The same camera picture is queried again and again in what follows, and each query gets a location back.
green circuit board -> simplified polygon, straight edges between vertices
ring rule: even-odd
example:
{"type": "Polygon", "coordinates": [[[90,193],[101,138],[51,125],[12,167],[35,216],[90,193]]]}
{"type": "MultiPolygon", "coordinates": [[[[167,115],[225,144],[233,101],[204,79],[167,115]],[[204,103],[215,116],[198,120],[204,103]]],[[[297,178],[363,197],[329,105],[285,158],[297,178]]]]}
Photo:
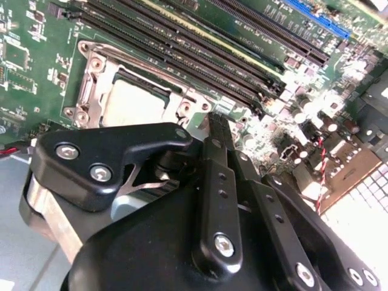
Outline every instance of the green circuit board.
{"type": "MultiPolygon", "coordinates": [[[[256,147],[248,150],[248,153],[255,160],[265,159],[273,151],[273,145],[281,133],[295,126],[288,117],[279,114],[280,110],[275,108],[273,102],[263,104],[268,115],[262,122],[239,105],[226,110],[222,107],[221,95],[196,78],[171,69],[165,63],[153,62],[146,53],[118,41],[108,33],[50,15],[47,8],[51,2],[61,7],[80,5],[77,1],[0,1],[0,126],[3,132],[0,144],[32,138],[53,125],[75,129],[72,121],[64,115],[63,108],[72,107],[77,102],[87,61],[77,49],[78,41],[83,39],[110,44],[154,64],[206,94],[215,110],[223,111],[235,120],[245,116],[247,122],[240,124],[235,132],[238,136],[236,146],[242,143],[245,133],[253,134],[257,139],[256,147]],[[66,75],[66,82],[58,81],[56,76],[60,74],[66,75]]],[[[103,2],[107,5],[115,3],[111,0],[103,2]]],[[[257,65],[271,78],[285,83],[286,91],[289,90],[290,94],[287,100],[281,101],[282,108],[295,106],[297,94],[308,94],[312,100],[316,100],[320,110],[330,116],[339,116],[343,108],[362,94],[388,66],[384,57],[384,53],[388,52],[388,29],[384,20],[348,0],[325,0],[319,4],[322,6],[320,13],[350,32],[349,39],[324,29],[288,5],[287,1],[240,0],[240,3],[262,13],[329,56],[322,66],[311,63],[267,35],[257,32],[241,19],[217,7],[214,1],[191,0],[190,5],[187,5],[188,0],[136,2],[185,26],[245,62],[257,65]],[[337,10],[335,17],[330,15],[333,10],[329,8],[332,7],[337,10]],[[356,17],[357,22],[352,22],[351,19],[356,17]]],[[[132,15],[130,9],[125,13],[132,15]]],[[[199,126],[203,117],[202,114],[195,115],[188,128],[199,126]]]]}

screw hole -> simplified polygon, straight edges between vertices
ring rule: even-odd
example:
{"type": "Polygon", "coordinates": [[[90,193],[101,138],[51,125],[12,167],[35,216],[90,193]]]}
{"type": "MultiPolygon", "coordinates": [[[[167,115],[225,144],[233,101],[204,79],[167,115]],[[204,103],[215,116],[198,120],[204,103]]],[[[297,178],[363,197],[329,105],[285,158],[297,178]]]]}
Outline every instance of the screw hole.
{"type": "Polygon", "coordinates": [[[219,173],[218,176],[219,176],[219,178],[220,178],[221,180],[226,181],[226,176],[225,176],[224,174],[219,173]]]}
{"type": "Polygon", "coordinates": [[[81,50],[83,52],[87,52],[89,50],[89,46],[87,44],[81,44],[81,50]]]}
{"type": "Polygon", "coordinates": [[[228,194],[223,190],[219,190],[218,194],[224,199],[228,198],[228,194]]]}
{"type": "Polygon", "coordinates": [[[275,214],[275,218],[276,218],[276,220],[279,221],[280,223],[284,223],[283,217],[281,217],[280,215],[275,214]]]}
{"type": "Polygon", "coordinates": [[[273,200],[273,197],[271,195],[267,195],[266,196],[267,199],[270,201],[270,202],[275,202],[275,200],[273,200]]]}

ram slot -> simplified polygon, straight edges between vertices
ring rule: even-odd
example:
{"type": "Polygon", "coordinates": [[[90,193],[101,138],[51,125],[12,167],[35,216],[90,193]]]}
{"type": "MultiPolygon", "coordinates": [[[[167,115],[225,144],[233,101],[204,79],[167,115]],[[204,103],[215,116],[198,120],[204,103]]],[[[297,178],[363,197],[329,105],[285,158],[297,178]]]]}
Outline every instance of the ram slot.
{"type": "Polygon", "coordinates": [[[280,80],[271,78],[265,72],[251,65],[249,62],[239,59],[228,52],[225,52],[217,45],[203,40],[198,35],[188,31],[186,28],[181,27],[166,18],[163,18],[162,16],[144,7],[143,5],[136,3],[135,1],[114,0],[110,1],[110,3],[106,3],[105,1],[101,0],[89,0],[89,4],[92,7],[105,9],[106,11],[110,10],[121,14],[120,16],[117,16],[118,19],[123,19],[123,17],[126,19],[130,18],[130,15],[124,13],[125,10],[130,9],[131,14],[136,15],[139,19],[143,20],[137,20],[138,25],[151,24],[153,27],[159,27],[159,32],[163,31],[165,35],[172,35],[170,39],[175,39],[175,41],[179,39],[185,44],[188,44],[189,49],[197,49],[197,51],[201,51],[201,56],[203,58],[209,56],[209,58],[207,58],[207,64],[210,64],[209,62],[212,62],[212,59],[220,59],[224,65],[221,66],[217,63],[212,63],[211,65],[216,65],[223,70],[227,70],[229,73],[232,73],[235,78],[242,78],[242,75],[247,76],[247,79],[250,79],[248,81],[252,81],[252,84],[259,84],[261,87],[264,87],[276,95],[280,95],[284,90],[285,83],[281,82],[280,80]]]}
{"type": "Polygon", "coordinates": [[[172,52],[172,57],[177,59],[183,59],[183,60],[195,59],[196,63],[203,66],[203,68],[206,68],[206,69],[203,69],[204,71],[213,73],[220,80],[225,80],[224,83],[226,85],[237,87],[239,89],[245,89],[253,97],[257,96],[258,90],[259,90],[257,86],[250,84],[249,82],[231,74],[224,68],[220,67],[214,60],[203,58],[201,57],[201,55],[198,55],[197,53],[192,52],[187,48],[182,47],[179,44],[176,44],[175,42],[171,41],[168,37],[165,36],[165,35],[168,35],[169,33],[164,33],[164,35],[160,35],[158,34],[157,31],[150,29],[147,26],[144,26],[143,22],[136,21],[135,19],[129,16],[122,15],[120,12],[117,12],[114,10],[107,10],[107,9],[103,10],[103,7],[98,7],[98,5],[95,5],[95,4],[86,4],[84,5],[83,8],[86,8],[86,7],[88,7],[88,9],[92,8],[92,13],[97,13],[99,15],[111,17],[115,21],[119,21],[123,25],[127,26],[129,29],[142,33],[150,38],[157,39],[158,41],[161,41],[163,44],[167,44],[169,46],[169,49],[172,52]]]}
{"type": "MultiPolygon", "coordinates": [[[[175,0],[163,1],[173,7],[178,6],[175,0]]],[[[279,25],[266,15],[256,10],[252,10],[236,0],[207,0],[207,2],[224,10],[228,14],[251,26],[258,32],[272,38],[274,41],[320,67],[324,67],[330,59],[330,56],[322,50],[314,47],[312,44],[290,32],[288,29],[279,25]]],[[[197,18],[197,16],[192,12],[188,12],[188,14],[197,18]]]]}
{"type": "Polygon", "coordinates": [[[69,19],[74,19],[80,23],[90,26],[94,29],[100,30],[107,33],[111,37],[118,41],[132,46],[142,52],[146,52],[149,56],[152,56],[159,62],[165,62],[172,69],[183,72],[189,75],[191,78],[198,80],[199,84],[205,85],[206,87],[216,92],[222,93],[223,95],[236,101],[238,104],[253,109],[254,111],[260,111],[261,106],[258,102],[257,95],[242,92],[237,87],[230,87],[227,85],[227,80],[221,81],[218,79],[218,74],[212,72],[208,68],[204,68],[196,61],[184,61],[182,59],[176,59],[171,56],[170,48],[165,45],[158,44],[154,40],[147,40],[147,37],[137,37],[136,33],[129,34],[125,30],[113,25],[106,21],[104,18],[98,15],[89,14],[87,12],[67,14],[69,19]]]}

black expansion slot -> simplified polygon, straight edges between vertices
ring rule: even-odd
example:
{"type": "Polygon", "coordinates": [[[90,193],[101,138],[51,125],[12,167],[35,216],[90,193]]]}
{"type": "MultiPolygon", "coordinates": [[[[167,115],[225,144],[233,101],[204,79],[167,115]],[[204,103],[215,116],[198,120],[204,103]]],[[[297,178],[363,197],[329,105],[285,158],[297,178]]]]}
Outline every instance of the black expansion slot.
{"type": "Polygon", "coordinates": [[[110,17],[112,20],[118,21],[122,27],[121,28],[129,28],[131,30],[134,30],[140,34],[145,35],[146,37],[149,37],[152,39],[152,41],[160,41],[159,47],[163,47],[164,45],[168,45],[168,47],[165,48],[165,52],[170,51],[171,57],[178,58],[178,59],[189,59],[190,62],[197,62],[199,65],[203,66],[203,69],[206,73],[211,74],[213,76],[216,76],[218,79],[224,79],[224,84],[239,88],[240,90],[244,89],[248,94],[251,95],[252,99],[258,96],[258,92],[260,92],[259,88],[239,77],[236,77],[235,75],[231,74],[224,68],[220,67],[216,62],[214,62],[211,59],[206,59],[198,55],[197,53],[194,53],[190,51],[189,49],[180,46],[179,44],[176,44],[171,39],[165,37],[164,35],[158,34],[156,31],[150,29],[147,26],[143,26],[141,22],[138,22],[134,19],[132,19],[129,16],[121,14],[119,11],[115,11],[113,9],[106,9],[106,7],[101,6],[97,3],[87,3],[82,5],[83,9],[88,9],[89,11],[92,11],[92,13],[97,13],[98,15],[104,16],[105,20],[106,17],[110,17]]]}
{"type": "MultiPolygon", "coordinates": [[[[175,0],[162,1],[168,3],[174,8],[180,9],[178,3],[175,2],[175,0]]],[[[324,67],[327,61],[330,59],[330,56],[328,54],[324,53],[322,50],[305,41],[303,38],[300,38],[298,35],[279,25],[272,19],[268,18],[266,15],[251,8],[248,8],[244,4],[236,0],[207,1],[320,67],[324,67]]],[[[189,14],[195,19],[198,19],[199,22],[204,21],[203,19],[198,18],[198,16],[195,15],[194,12],[185,10],[185,13],[189,14]]],[[[206,21],[205,25],[209,26],[211,29],[215,29],[215,31],[218,33],[224,33],[220,32],[220,30],[217,29],[209,21],[206,21]]]]}
{"type": "Polygon", "coordinates": [[[240,74],[242,73],[276,95],[280,95],[284,90],[285,83],[269,76],[264,70],[259,69],[244,59],[239,59],[233,54],[225,52],[221,47],[205,41],[198,35],[188,31],[186,28],[175,24],[167,18],[163,18],[159,14],[146,8],[142,4],[137,3],[136,1],[113,0],[106,3],[102,0],[89,0],[88,3],[93,7],[99,7],[100,9],[105,9],[106,11],[107,8],[110,8],[122,14],[122,16],[126,18],[129,18],[129,16],[125,14],[124,11],[125,9],[130,9],[132,14],[139,13],[138,18],[145,20],[144,22],[139,21],[139,25],[151,24],[153,27],[160,27],[165,33],[174,35],[176,39],[183,41],[185,44],[190,44],[190,48],[201,51],[203,56],[208,55],[214,59],[222,59],[226,66],[223,67],[218,64],[213,65],[217,65],[222,69],[228,69],[228,72],[233,73],[235,77],[241,78],[240,74]]]}
{"type": "Polygon", "coordinates": [[[69,18],[69,20],[75,20],[94,29],[105,32],[106,34],[120,41],[121,43],[134,47],[141,52],[147,53],[154,60],[157,60],[159,62],[165,62],[172,69],[183,72],[189,75],[191,78],[195,78],[200,84],[205,85],[211,90],[220,92],[233,99],[238,104],[250,108],[252,110],[252,113],[257,113],[258,115],[262,113],[261,105],[259,104],[258,98],[252,100],[250,96],[246,96],[241,92],[238,93],[235,90],[232,90],[220,84],[214,76],[207,74],[206,76],[204,76],[202,74],[202,71],[189,67],[187,66],[187,64],[175,60],[172,57],[166,55],[164,52],[150,47],[149,43],[147,43],[146,41],[142,39],[137,39],[129,35],[128,33],[123,32],[119,28],[109,24],[104,19],[98,18],[96,15],[90,15],[87,12],[68,11],[67,17],[69,18]]]}

motherboard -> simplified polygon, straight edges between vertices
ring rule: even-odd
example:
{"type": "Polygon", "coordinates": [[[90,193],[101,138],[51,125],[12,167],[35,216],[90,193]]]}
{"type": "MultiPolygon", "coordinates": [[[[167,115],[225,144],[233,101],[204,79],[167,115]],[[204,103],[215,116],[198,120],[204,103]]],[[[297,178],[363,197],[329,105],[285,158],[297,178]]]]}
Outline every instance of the motherboard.
{"type": "Polygon", "coordinates": [[[291,172],[358,131],[387,54],[356,0],[0,0],[0,144],[155,122],[203,139],[216,111],[258,172],[291,172]]]}

